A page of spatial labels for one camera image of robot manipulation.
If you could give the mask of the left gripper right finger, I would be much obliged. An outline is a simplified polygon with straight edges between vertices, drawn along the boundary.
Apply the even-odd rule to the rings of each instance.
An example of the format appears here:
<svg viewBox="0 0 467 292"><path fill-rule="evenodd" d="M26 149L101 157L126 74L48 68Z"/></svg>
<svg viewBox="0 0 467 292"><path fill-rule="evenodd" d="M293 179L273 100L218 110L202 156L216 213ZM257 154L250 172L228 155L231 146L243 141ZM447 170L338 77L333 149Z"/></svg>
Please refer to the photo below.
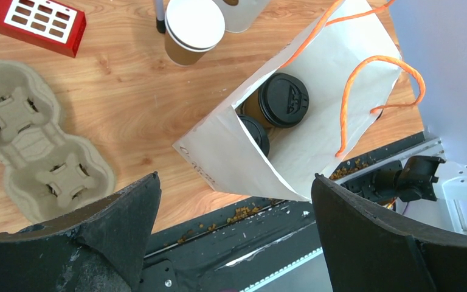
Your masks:
<svg viewBox="0 0 467 292"><path fill-rule="evenodd" d="M311 199L334 291L467 291L467 235L407 218L323 175Z"/></svg>

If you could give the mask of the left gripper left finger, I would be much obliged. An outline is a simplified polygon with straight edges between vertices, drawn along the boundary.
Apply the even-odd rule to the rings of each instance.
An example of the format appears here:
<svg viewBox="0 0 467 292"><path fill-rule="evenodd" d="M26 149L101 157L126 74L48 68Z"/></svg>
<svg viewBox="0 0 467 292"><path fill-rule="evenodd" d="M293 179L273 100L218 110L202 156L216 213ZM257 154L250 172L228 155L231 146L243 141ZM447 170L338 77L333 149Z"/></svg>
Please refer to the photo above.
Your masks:
<svg viewBox="0 0 467 292"><path fill-rule="evenodd" d="M0 291L133 291L161 200L150 173L85 207L0 233Z"/></svg>

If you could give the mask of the kraft paper takeout bag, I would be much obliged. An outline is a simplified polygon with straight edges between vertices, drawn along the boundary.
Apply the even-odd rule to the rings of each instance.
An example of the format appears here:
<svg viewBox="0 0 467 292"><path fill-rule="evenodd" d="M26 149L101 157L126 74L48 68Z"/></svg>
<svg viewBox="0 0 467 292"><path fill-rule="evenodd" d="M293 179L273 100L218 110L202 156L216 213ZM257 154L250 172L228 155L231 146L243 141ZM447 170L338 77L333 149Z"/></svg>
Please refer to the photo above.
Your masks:
<svg viewBox="0 0 467 292"><path fill-rule="evenodd" d="M389 96L403 72L426 89L367 1L336 1L174 148L217 192L308 201L314 174L331 175L378 114L398 107ZM275 73L302 81L310 103L298 125L276 127L266 157L237 109Z"/></svg>

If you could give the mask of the black plastic cup lid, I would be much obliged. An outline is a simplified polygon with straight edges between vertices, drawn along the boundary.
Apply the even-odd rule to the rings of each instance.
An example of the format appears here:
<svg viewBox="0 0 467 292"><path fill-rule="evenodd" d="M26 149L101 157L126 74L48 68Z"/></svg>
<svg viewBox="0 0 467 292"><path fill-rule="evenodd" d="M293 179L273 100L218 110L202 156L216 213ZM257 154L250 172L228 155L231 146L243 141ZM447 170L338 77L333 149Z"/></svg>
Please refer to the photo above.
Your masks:
<svg viewBox="0 0 467 292"><path fill-rule="evenodd" d="M262 124L255 120L253 117L247 116L245 114L239 114L238 118L246 127L262 153L268 157L270 151L270 141L269 136L266 130L263 128Z"/></svg>

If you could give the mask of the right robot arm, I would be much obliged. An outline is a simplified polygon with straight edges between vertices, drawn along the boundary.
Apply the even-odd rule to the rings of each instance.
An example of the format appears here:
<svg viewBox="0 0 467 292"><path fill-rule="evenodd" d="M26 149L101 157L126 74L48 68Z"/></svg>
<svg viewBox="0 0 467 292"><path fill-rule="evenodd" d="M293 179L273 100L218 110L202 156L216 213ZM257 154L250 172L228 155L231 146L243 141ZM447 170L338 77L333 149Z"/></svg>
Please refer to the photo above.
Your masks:
<svg viewBox="0 0 467 292"><path fill-rule="evenodd" d="M437 201L396 202L396 212L436 228L467 235L467 165L440 164L433 184Z"/></svg>

